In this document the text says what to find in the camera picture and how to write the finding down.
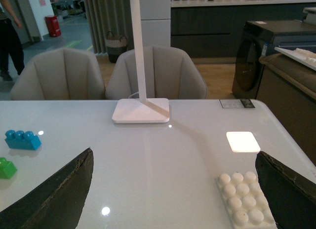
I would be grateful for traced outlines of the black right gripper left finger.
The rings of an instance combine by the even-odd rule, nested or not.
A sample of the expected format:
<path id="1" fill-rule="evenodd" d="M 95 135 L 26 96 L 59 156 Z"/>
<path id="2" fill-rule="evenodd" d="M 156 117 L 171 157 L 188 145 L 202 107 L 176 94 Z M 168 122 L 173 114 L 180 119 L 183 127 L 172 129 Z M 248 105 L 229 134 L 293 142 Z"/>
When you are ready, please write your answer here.
<path id="1" fill-rule="evenodd" d="M 23 198 L 0 213 L 2 229 L 74 229 L 92 181 L 93 151 L 87 148 Z"/>

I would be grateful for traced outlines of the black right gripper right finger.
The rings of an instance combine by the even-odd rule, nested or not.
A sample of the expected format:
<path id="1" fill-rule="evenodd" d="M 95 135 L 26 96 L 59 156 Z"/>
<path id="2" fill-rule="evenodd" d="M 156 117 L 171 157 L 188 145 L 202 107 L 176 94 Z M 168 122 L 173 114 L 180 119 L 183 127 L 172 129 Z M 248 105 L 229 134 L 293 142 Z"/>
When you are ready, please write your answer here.
<path id="1" fill-rule="evenodd" d="M 255 168 L 278 229 L 316 227 L 316 184 L 269 154 L 257 153 Z"/>

